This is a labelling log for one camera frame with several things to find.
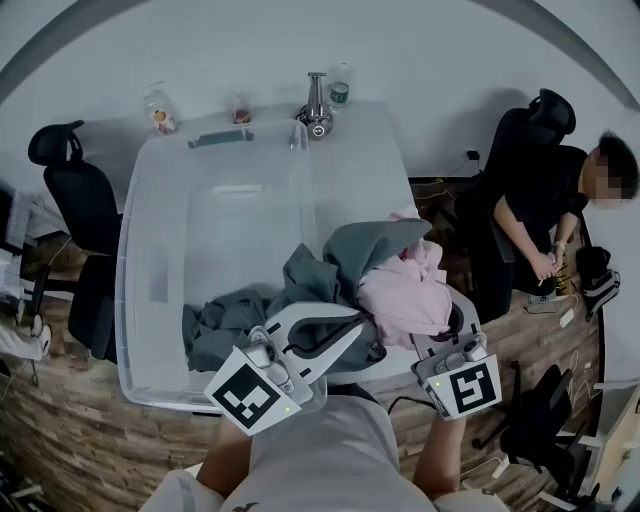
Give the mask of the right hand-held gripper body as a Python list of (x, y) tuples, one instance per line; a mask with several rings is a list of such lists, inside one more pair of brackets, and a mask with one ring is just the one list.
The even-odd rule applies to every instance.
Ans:
[(443, 347), (411, 367), (421, 388), (446, 421), (477, 413), (502, 400), (497, 357), (484, 333)]

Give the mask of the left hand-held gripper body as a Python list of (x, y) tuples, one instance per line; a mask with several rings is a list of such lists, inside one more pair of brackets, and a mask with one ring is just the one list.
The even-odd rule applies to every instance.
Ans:
[(327, 378), (312, 382), (310, 366), (299, 367), (285, 352), (287, 336), (280, 325), (250, 331), (250, 345), (235, 347), (204, 390), (204, 395), (235, 426), (257, 434), (285, 419), (321, 408)]

